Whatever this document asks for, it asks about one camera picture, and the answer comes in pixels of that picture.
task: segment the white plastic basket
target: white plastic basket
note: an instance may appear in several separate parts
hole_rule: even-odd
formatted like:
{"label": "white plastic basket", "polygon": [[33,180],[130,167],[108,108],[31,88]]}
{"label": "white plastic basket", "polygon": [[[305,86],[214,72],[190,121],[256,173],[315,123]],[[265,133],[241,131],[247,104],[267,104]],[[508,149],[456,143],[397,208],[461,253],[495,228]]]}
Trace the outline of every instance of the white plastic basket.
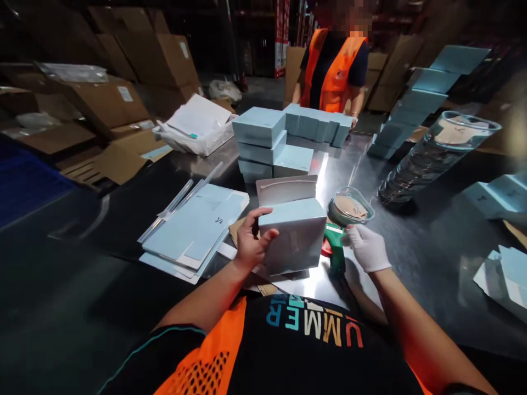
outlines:
{"label": "white plastic basket", "polygon": [[186,152],[199,156],[209,156],[234,136],[232,120],[236,117],[238,115],[232,114],[229,117],[229,121],[221,129],[210,132],[202,139],[193,139],[176,133],[158,133],[161,135],[163,141],[175,151],[184,149]]}

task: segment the box flap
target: box flap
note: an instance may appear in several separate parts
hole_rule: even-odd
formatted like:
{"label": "box flap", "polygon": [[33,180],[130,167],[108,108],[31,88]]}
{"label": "box flap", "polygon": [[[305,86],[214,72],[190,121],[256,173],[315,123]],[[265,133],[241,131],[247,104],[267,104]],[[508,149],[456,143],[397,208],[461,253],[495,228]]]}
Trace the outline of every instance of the box flap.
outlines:
{"label": "box flap", "polygon": [[314,198],[318,176],[273,178],[256,181],[260,207]]}
{"label": "box flap", "polygon": [[56,128],[21,137],[18,141],[51,155],[94,137],[92,132],[76,123],[65,123]]}
{"label": "box flap", "polygon": [[148,159],[141,158],[140,155],[126,150],[117,143],[111,143],[97,157],[93,168],[113,182],[123,185],[147,162]]}

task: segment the stacked cardboard boxes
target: stacked cardboard boxes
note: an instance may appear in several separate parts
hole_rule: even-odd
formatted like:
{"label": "stacked cardboard boxes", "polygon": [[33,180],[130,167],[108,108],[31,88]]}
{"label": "stacked cardboard boxes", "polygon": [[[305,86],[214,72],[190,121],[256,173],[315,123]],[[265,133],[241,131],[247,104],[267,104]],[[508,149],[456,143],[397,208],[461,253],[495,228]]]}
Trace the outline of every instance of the stacked cardboard boxes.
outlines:
{"label": "stacked cardboard boxes", "polygon": [[388,60],[382,70],[378,85],[367,104],[368,110],[390,112],[403,90],[406,74],[417,57],[423,39],[418,36],[397,36],[387,47]]}
{"label": "stacked cardboard boxes", "polygon": [[446,46],[429,69],[416,68],[408,81],[408,90],[374,136],[368,153],[390,158],[421,123],[442,106],[448,98],[445,93],[458,78],[470,74],[489,51]]}
{"label": "stacked cardboard boxes", "polygon": [[89,11],[114,68],[142,84],[156,115],[168,118],[193,93],[204,95],[187,39],[170,34],[160,10],[89,7]]}

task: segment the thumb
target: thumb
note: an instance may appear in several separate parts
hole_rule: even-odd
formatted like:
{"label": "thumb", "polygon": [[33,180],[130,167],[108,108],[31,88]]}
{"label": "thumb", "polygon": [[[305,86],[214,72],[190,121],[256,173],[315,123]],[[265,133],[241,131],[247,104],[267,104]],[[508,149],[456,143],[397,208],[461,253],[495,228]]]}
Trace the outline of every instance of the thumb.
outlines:
{"label": "thumb", "polygon": [[260,238],[260,245],[264,250],[267,250],[271,242],[278,237],[280,233],[276,229],[269,229],[263,236]]}
{"label": "thumb", "polygon": [[356,246],[360,246],[362,244],[362,237],[361,234],[358,232],[358,229],[356,226],[348,226],[346,228],[346,233],[350,237],[351,246],[354,248]]}

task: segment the label on box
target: label on box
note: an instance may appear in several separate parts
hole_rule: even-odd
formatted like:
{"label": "label on box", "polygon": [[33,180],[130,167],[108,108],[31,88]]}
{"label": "label on box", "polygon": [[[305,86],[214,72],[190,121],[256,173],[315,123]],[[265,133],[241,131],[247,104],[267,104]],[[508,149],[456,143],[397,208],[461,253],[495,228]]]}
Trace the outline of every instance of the label on box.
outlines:
{"label": "label on box", "polygon": [[154,123],[151,120],[146,120],[139,123],[139,127],[142,130],[152,129],[155,127]]}
{"label": "label on box", "polygon": [[132,97],[130,96],[130,91],[128,91],[127,87],[117,87],[117,89],[121,93],[122,99],[124,101],[133,101]]}
{"label": "label on box", "polygon": [[180,47],[183,51],[183,56],[185,56],[185,59],[188,59],[187,45],[185,43],[180,43]]}

